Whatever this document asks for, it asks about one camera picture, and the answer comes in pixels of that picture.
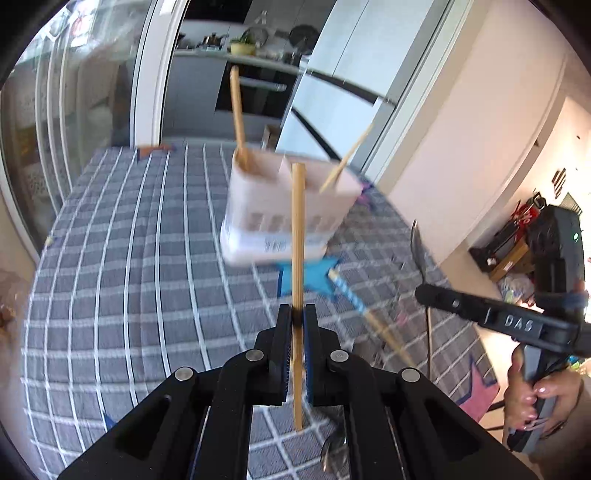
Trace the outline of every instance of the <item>wooden chopstick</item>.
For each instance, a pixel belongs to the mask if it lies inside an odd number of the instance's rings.
[[[303,428],[302,377],[303,377],[303,311],[304,311],[304,235],[306,221],[306,166],[295,163],[291,168],[291,356],[294,381],[294,425],[299,432]]]
[[[230,70],[230,94],[232,97],[232,114],[234,130],[236,132],[237,160],[244,171],[248,171],[248,149],[244,134],[244,119],[242,117],[242,97],[240,95],[240,74],[235,65]]]
[[[333,184],[336,180],[339,179],[339,175],[345,169],[345,167],[347,166],[347,163],[349,163],[349,159],[353,156],[353,154],[359,148],[359,146],[361,145],[361,143],[363,143],[363,141],[365,140],[365,137],[368,136],[370,130],[373,127],[373,125],[374,125],[373,123],[369,124],[369,126],[361,134],[361,136],[358,138],[358,140],[354,143],[354,145],[350,148],[350,150],[345,154],[345,156],[343,157],[343,159],[340,161],[339,165],[336,166],[330,172],[328,178],[323,183],[322,187],[320,187],[320,193],[324,193],[324,191],[328,187],[330,187],[331,184]]]

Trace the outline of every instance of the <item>hand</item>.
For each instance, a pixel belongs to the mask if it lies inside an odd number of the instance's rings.
[[[581,376],[567,369],[548,375],[532,388],[521,373],[523,350],[519,346],[513,350],[511,360],[507,372],[509,387],[505,392],[505,426],[523,430],[527,423],[535,420],[538,414],[533,405],[538,398],[558,397],[554,411],[544,425],[544,432],[569,418],[579,400]]]

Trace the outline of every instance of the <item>black handle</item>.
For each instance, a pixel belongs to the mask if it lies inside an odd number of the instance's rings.
[[[539,348],[525,345],[523,348],[523,367],[522,373],[524,380],[531,385],[535,382],[544,378],[546,375],[557,369],[562,369],[566,366],[566,363],[561,361],[555,355],[552,355]],[[556,405],[556,398],[538,398],[534,404],[534,408],[538,413],[538,418],[535,420],[535,424],[540,424],[541,420],[550,418]],[[507,446],[515,451],[522,453],[532,453],[542,436],[544,431],[543,426],[539,426],[533,430],[509,430],[509,436],[507,437]]]

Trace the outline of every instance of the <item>oven handle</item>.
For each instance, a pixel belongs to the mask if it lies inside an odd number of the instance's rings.
[[[270,90],[272,92],[285,92],[287,90],[287,85],[285,83],[266,82],[265,80],[250,79],[247,77],[240,77],[240,85],[260,88],[262,90]]]

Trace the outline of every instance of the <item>checkered tablecloth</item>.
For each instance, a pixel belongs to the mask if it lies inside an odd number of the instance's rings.
[[[38,266],[22,344],[25,411],[40,478],[55,478],[176,368],[216,368],[273,326],[281,303],[274,266],[232,268],[220,255],[232,144],[177,145],[138,161],[129,149],[98,152],[62,208]],[[425,370],[424,311],[410,229],[375,189],[329,243],[338,270],[403,338]],[[428,280],[447,284],[428,259]],[[403,365],[344,297],[306,293],[320,326],[342,346],[369,339],[386,368]],[[470,323],[434,311],[434,376],[464,396],[475,362],[494,373]],[[293,396],[256,407],[251,479],[328,478],[320,448],[333,425],[305,405],[294,430]]]

